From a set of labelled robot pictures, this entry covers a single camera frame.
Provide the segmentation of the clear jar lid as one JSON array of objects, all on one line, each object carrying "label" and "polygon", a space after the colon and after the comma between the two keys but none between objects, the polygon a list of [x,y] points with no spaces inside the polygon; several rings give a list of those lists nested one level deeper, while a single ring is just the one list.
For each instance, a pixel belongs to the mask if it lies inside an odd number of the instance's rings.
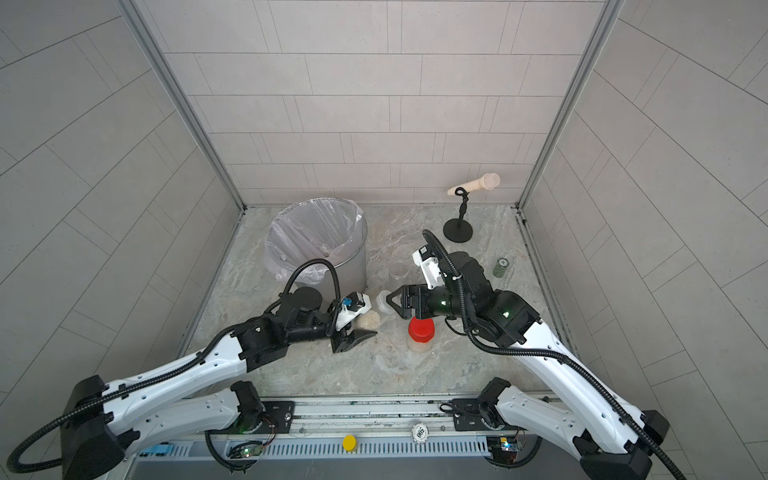
[{"label": "clear jar lid", "polygon": [[389,290],[382,290],[376,297],[376,308],[381,315],[394,315],[394,309],[388,304],[387,296],[390,294]]}]

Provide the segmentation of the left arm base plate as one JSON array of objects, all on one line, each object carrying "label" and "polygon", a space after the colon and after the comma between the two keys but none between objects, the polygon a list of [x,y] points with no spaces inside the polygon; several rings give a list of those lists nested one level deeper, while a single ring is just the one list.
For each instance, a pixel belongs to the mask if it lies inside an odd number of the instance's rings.
[{"label": "left arm base plate", "polygon": [[212,430],[214,435],[287,434],[293,420],[295,403],[267,401],[260,408],[247,407],[239,412],[235,421],[226,428]]}]

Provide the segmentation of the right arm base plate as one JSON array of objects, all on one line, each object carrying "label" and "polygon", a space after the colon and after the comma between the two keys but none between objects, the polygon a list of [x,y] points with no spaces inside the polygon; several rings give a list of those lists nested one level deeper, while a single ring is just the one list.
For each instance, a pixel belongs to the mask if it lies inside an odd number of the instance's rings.
[{"label": "right arm base plate", "polygon": [[442,410],[453,417],[457,431],[493,431],[493,428],[484,422],[477,399],[455,398],[449,400]]}]

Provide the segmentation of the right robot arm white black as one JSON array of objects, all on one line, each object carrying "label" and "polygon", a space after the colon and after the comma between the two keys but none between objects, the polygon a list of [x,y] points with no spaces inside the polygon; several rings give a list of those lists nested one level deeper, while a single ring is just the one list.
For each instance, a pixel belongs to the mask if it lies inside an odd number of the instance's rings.
[{"label": "right robot arm white black", "polygon": [[527,301],[493,288],[468,253],[448,252],[429,230],[422,235],[426,244],[413,258],[425,281],[399,287],[388,304],[404,319],[460,320],[461,333],[476,348],[519,360],[564,404],[556,407],[495,378],[477,399],[488,427],[510,425],[537,435],[570,453],[591,479],[644,479],[655,463],[684,478],[661,447],[669,423],[660,412],[642,411],[616,394]]}]

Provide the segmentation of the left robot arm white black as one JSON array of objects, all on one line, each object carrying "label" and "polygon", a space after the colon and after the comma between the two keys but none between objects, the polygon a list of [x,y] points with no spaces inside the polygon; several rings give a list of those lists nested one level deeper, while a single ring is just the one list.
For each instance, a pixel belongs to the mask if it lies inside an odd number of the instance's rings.
[{"label": "left robot arm white black", "polygon": [[222,329],[205,348],[127,379],[105,382],[94,375],[80,381],[64,413],[11,451],[8,471],[60,468],[65,479],[96,479],[161,435],[222,430],[259,418],[263,405],[242,375],[284,357],[295,343],[329,340],[339,353],[376,334],[351,326],[370,311],[370,297],[342,295],[336,269],[327,260],[319,263],[333,281],[328,305],[318,290],[294,285],[313,264],[303,263],[262,314]]}]

